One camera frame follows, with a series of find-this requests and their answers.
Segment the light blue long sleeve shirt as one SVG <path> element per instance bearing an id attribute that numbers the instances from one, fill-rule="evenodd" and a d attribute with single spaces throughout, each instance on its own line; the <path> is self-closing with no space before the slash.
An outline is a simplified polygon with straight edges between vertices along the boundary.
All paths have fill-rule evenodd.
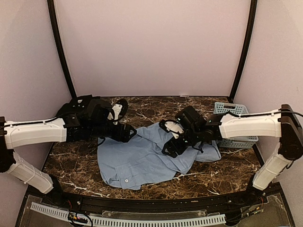
<path id="1" fill-rule="evenodd" d="M 139 190 L 144 184 L 169 181 L 176 173 L 187 174 L 196 161 L 211 163 L 221 159 L 214 140 L 189 147 L 176 158 L 164 155 L 164 144 L 171 138 L 172 133 L 155 123 L 138 128 L 127 143 L 99 139 L 97 158 L 102 180 L 112 187 Z"/>

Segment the light blue plastic basket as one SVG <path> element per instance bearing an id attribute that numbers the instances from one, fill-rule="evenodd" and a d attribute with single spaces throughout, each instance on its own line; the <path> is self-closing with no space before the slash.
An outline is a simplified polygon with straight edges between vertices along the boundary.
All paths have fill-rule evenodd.
<path id="1" fill-rule="evenodd" d="M 250 149 L 258 142 L 256 134 L 249 132 L 248 119 L 234 117 L 248 115 L 246 106 L 240 104 L 215 102 L 214 114 L 223 114 L 220 131 L 222 139 L 218 141 L 221 148 Z"/>

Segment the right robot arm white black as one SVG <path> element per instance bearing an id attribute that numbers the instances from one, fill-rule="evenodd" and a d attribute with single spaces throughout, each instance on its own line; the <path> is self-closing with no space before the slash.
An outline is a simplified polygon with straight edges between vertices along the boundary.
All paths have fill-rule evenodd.
<path id="1" fill-rule="evenodd" d="M 188 106 L 176 114 L 174 120 L 162 120 L 159 126 L 173 137 L 165 143 L 162 153 L 176 158 L 197 143 L 237 137 L 278 138 L 273 153 L 254 174 L 252 187 L 242 194 L 242 202 L 252 205 L 260 197 L 260 191 L 303 156 L 303 128 L 297 119 L 299 113 L 290 105 L 263 113 L 216 113 L 205 119 L 197 110 Z"/>

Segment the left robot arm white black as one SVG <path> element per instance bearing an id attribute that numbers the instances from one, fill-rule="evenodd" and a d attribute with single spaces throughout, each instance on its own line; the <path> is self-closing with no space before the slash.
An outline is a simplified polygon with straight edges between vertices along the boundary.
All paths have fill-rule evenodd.
<path id="1" fill-rule="evenodd" d="M 46 174 L 25 161 L 15 148 L 48 143 L 76 142 L 94 138 L 110 138 L 126 143 L 136 129 L 122 124 L 128 109 L 125 99 L 111 104 L 99 96 L 80 96 L 65 103 L 51 119 L 13 122 L 0 118 L 0 171 L 11 174 L 24 184 L 38 189 L 56 206 L 63 206 L 67 196 L 61 192 L 56 177 Z"/>

